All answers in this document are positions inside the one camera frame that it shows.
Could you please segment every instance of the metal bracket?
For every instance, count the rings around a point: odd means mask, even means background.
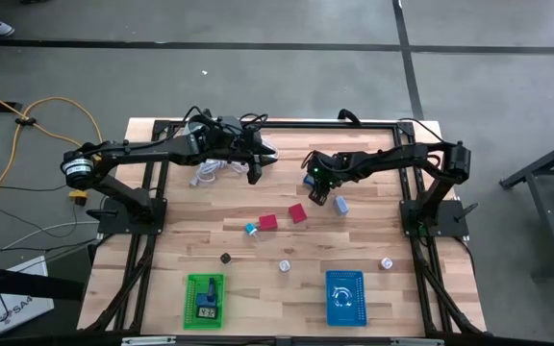
[[[170,120],[155,120],[153,123],[153,135],[159,135],[170,126]]]
[[[443,340],[422,338],[394,338],[390,340],[392,346],[443,346]]]
[[[275,346],[291,346],[292,338],[289,336],[275,336]]]
[[[175,344],[176,336],[139,336],[124,337],[121,340],[121,346],[145,346],[145,345],[165,345]]]
[[[104,201],[104,208],[108,214],[100,217],[97,232],[106,235],[159,235],[164,229],[165,198],[152,198],[155,219],[152,223],[134,223],[130,219],[125,206],[112,198]]]
[[[414,124],[410,121],[398,121],[396,127],[407,136],[414,136]]]
[[[438,225],[429,227],[428,234],[419,231],[416,220],[416,201],[401,201],[401,222],[405,236],[467,236],[469,229],[463,218],[461,201],[442,201],[438,209]]]

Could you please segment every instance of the black floor line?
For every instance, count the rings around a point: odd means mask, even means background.
[[[154,42],[90,39],[2,39],[0,47],[106,48],[106,49],[216,49],[285,51],[399,52],[398,44],[359,43],[251,43],[251,42]]]
[[[253,43],[253,42],[156,42],[102,39],[0,38],[0,47],[95,49],[231,49],[308,50],[350,52],[401,52],[401,44],[383,43]],[[554,55],[554,46],[466,46],[410,44],[411,53]]]
[[[412,53],[554,55],[554,47],[411,45]]]
[[[405,83],[407,84],[408,93],[410,94],[412,115],[415,119],[422,120],[424,119],[424,114],[422,113],[422,104],[420,103],[420,95],[418,94],[416,74],[414,73],[414,63],[412,62],[412,52],[410,51],[410,41],[408,40],[408,32],[405,28],[405,18],[403,17],[403,9],[401,9],[401,1],[392,0],[392,7],[394,8],[396,30],[399,34],[403,68],[405,69]]]

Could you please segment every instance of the concrete floor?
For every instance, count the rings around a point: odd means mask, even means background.
[[[554,0],[402,2],[411,44],[554,46]],[[0,17],[16,27],[16,38],[399,42],[391,0],[141,4],[54,0],[21,7],[9,0],[0,1]],[[489,331],[554,341],[554,282],[534,284],[529,277],[554,260],[554,244],[526,186],[503,191],[497,184],[554,147],[554,56],[414,54],[413,60],[425,119],[439,120],[445,138],[463,140],[473,153],[471,178],[458,193],[480,203],[468,224]],[[196,104],[214,114],[334,118],[348,108],[361,118],[411,116],[400,53],[0,48],[1,98],[27,105],[53,95],[80,102],[112,139],[123,137],[129,117],[181,115]],[[96,140],[90,123],[68,105],[46,105],[34,116],[55,133]],[[13,128],[12,118],[0,114],[0,172]],[[23,131],[5,184],[62,185],[59,163],[68,149],[34,129]],[[45,227],[73,221],[65,195],[0,190],[0,208]],[[90,203],[99,198],[93,193]],[[0,247],[33,230],[0,214]],[[23,245],[74,243],[94,233],[79,226],[69,238],[38,235]],[[0,267],[34,255],[0,255]]]

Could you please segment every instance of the blue plastic container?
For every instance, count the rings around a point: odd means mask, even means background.
[[[326,322],[329,326],[366,326],[365,282],[362,271],[326,272]]]

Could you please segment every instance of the white cable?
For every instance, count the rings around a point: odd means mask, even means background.
[[[277,147],[266,139],[263,139],[262,144],[275,152],[275,154],[270,155],[272,158],[279,159],[279,151],[277,150]],[[249,171],[249,166],[239,162],[227,163],[222,160],[206,160],[205,162],[200,163],[200,166],[196,170],[196,176],[191,179],[189,184],[192,186],[198,186],[199,182],[212,183],[217,179],[215,171],[225,167],[230,167],[239,174],[244,174]]]
[[[49,226],[49,227],[46,227],[46,228],[44,228],[44,229],[37,230],[37,231],[35,231],[35,232],[33,232],[33,233],[30,233],[30,234],[28,234],[28,235],[25,235],[25,236],[21,237],[19,240],[17,240],[17,241],[15,241],[15,242],[13,242],[13,243],[11,243],[11,244],[6,245],[5,247],[3,247],[2,250],[9,249],[9,248],[13,247],[14,245],[18,244],[19,242],[21,242],[21,241],[23,241],[23,240],[25,240],[25,239],[28,239],[28,238],[30,238],[30,237],[32,237],[32,236],[34,236],[34,235],[37,235],[37,234],[39,234],[39,233],[42,233],[42,232],[44,232],[44,231],[53,230],[53,229],[56,229],[56,228],[59,228],[59,227],[72,226],[72,225],[75,225],[75,224],[77,224],[77,225],[94,225],[94,224],[98,224],[98,223],[99,223],[99,221],[80,221],[80,222],[78,222],[78,223],[76,223],[76,222],[67,222],[67,223],[64,223],[64,224],[59,224],[59,225],[55,225],[55,226]]]

